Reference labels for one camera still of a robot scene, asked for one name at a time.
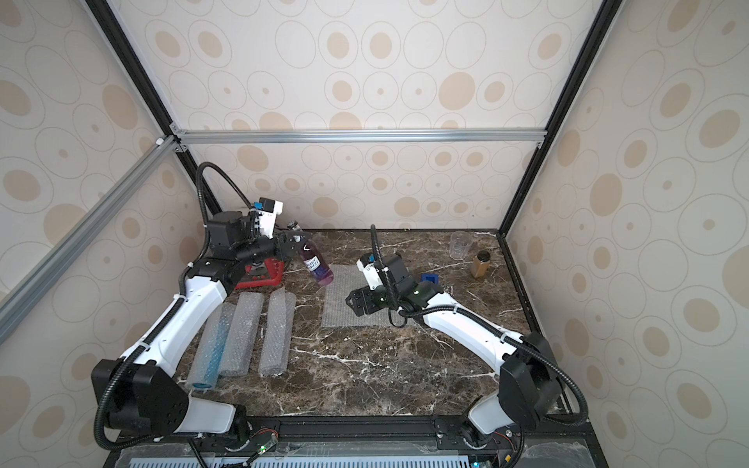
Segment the purple bottle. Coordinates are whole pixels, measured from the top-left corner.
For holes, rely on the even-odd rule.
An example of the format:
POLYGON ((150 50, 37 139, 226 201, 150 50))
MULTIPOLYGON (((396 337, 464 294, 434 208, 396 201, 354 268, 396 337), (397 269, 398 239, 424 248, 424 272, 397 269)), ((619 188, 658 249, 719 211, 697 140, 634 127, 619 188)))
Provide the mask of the purple bottle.
POLYGON ((319 286, 325 287, 333 282, 334 273, 311 238, 305 239, 300 246, 300 258, 319 286))

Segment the blue tape dispenser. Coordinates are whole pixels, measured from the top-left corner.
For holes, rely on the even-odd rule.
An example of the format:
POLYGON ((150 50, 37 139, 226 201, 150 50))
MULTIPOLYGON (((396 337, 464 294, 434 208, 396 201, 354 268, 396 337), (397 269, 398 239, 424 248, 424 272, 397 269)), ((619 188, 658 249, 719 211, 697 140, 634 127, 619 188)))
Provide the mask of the blue tape dispenser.
POLYGON ((433 283, 435 285, 440 284, 439 275, 434 273, 423 273, 423 275, 421 275, 421 280, 433 283))

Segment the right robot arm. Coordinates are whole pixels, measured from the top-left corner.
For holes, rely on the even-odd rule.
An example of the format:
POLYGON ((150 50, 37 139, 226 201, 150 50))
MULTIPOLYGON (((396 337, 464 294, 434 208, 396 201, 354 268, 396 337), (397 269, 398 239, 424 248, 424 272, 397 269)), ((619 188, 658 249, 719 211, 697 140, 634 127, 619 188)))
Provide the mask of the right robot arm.
POLYGON ((534 431, 562 393, 556 361, 548 343, 536 333, 524 337, 465 308, 432 282, 417 282, 400 255, 378 261, 362 255, 356 266, 366 286, 345 302, 358 317, 380 310, 395 311, 448 335, 490 366, 499 389, 479 399, 467 412, 470 427, 489 435, 516 425, 534 431))

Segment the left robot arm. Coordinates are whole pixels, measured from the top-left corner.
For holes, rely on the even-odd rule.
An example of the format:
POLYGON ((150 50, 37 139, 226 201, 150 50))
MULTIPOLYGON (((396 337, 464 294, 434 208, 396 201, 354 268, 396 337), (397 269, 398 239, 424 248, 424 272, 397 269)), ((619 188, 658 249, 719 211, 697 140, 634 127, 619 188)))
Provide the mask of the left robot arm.
POLYGON ((146 334, 91 373, 98 407, 97 445, 110 452, 175 434, 217 435, 232 452, 251 440, 247 411, 191 397, 174 375, 193 337, 224 303, 249 265, 288 261, 308 239, 303 230, 261 233, 263 211, 222 212, 206 220, 204 246, 179 277, 179 291, 146 334))

